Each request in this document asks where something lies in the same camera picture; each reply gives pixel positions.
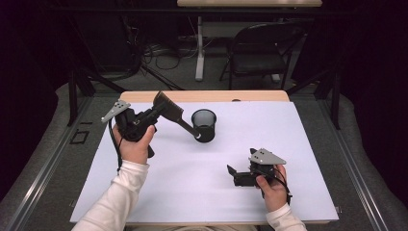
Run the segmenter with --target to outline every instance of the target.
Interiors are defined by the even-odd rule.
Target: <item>white sleeve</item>
[[[72,230],[123,230],[129,213],[138,202],[148,168],[149,165],[123,161],[111,186]]]
[[[282,208],[267,214],[267,220],[275,231],[303,231],[305,224],[292,214],[291,207],[286,203]]]

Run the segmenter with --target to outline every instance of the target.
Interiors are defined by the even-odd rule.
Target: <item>wooden desk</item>
[[[317,8],[321,6],[321,0],[177,0],[177,5],[179,7],[194,7],[194,8]],[[230,25],[225,23],[221,25],[220,29],[216,32],[227,31],[225,28]],[[235,27],[234,31],[228,31],[228,36],[235,35],[240,28],[232,24],[231,26]],[[203,50],[203,37],[206,36],[203,34],[203,21],[202,17],[198,17],[197,23],[197,37],[198,37],[198,55],[197,55],[197,68],[195,71],[195,80],[203,80],[203,71],[204,71],[204,50]]]
[[[156,94],[128,91],[120,99],[132,103],[138,112],[150,108]],[[303,221],[338,219],[297,110],[284,91],[179,90],[165,94],[184,109],[186,122],[198,109],[215,112],[216,137],[208,143],[197,142],[176,123],[160,118],[151,142],[156,155],[148,160],[149,174],[128,225],[267,224],[261,192],[235,187],[226,167],[247,171],[250,147],[269,149],[288,162],[291,206]],[[115,149],[105,131],[71,222],[77,222],[109,187],[116,167]]]

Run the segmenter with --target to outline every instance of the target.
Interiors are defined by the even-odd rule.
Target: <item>hand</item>
[[[277,165],[275,166],[275,169],[282,173],[279,174],[279,172],[277,172],[276,177],[281,181],[286,182],[285,168],[282,165]],[[265,194],[265,204],[267,205],[269,212],[276,211],[286,204],[288,195],[285,187],[281,183],[274,180],[271,184],[269,184],[265,179],[265,176],[262,175],[257,176],[256,181]]]
[[[146,165],[147,164],[147,147],[153,139],[155,128],[150,125],[144,136],[140,141],[127,141],[122,138],[119,131],[117,130],[117,125],[114,126],[114,136],[117,145],[119,145],[120,154],[122,159],[125,161]]]

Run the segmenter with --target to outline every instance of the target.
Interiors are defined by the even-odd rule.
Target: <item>gray carpet floor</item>
[[[215,40],[206,48],[202,82],[194,80],[195,57],[178,61],[168,56],[160,56],[153,58],[148,65],[185,90],[227,90],[227,81],[218,80],[225,61],[223,46]],[[158,66],[174,68],[162,70]],[[116,83],[128,90],[168,90],[166,85],[143,71]],[[292,84],[289,80],[286,89]],[[117,93],[100,83],[95,82],[94,86],[97,94],[93,98],[79,95],[79,101],[82,103],[80,116],[70,128],[66,127],[69,119],[67,85],[57,90],[60,101],[53,120],[30,162],[0,204],[0,230],[70,230],[73,227],[69,218],[106,126],[100,122],[100,117],[111,109],[118,98]],[[269,78],[250,78],[234,82],[236,90],[277,88],[278,84],[272,83]],[[332,124],[327,120],[329,100],[315,100],[312,95],[314,88],[315,86],[305,88],[291,96],[291,101],[299,112],[334,204],[340,207],[342,212],[339,213],[338,221],[325,225],[308,224],[308,230],[406,230],[407,209],[389,192],[367,158],[361,144],[352,103],[341,97],[339,116],[342,130],[334,132]],[[81,137],[74,137],[75,132],[87,132],[86,142],[79,143]],[[376,221],[369,216],[372,207],[366,206],[364,197],[352,181],[352,172],[347,168],[344,149],[339,145],[339,134],[344,138],[346,149],[353,157],[367,184],[375,209],[385,223],[385,226],[380,225],[382,228],[378,228]],[[59,158],[52,159],[55,153],[60,153]],[[39,181],[38,175],[43,173],[44,165],[49,165],[50,160],[53,167],[49,178],[43,179],[42,190],[36,191],[36,188],[32,188],[33,184]],[[31,190],[37,192],[38,196],[32,200],[30,206],[23,207],[22,204],[27,201],[27,194]]]

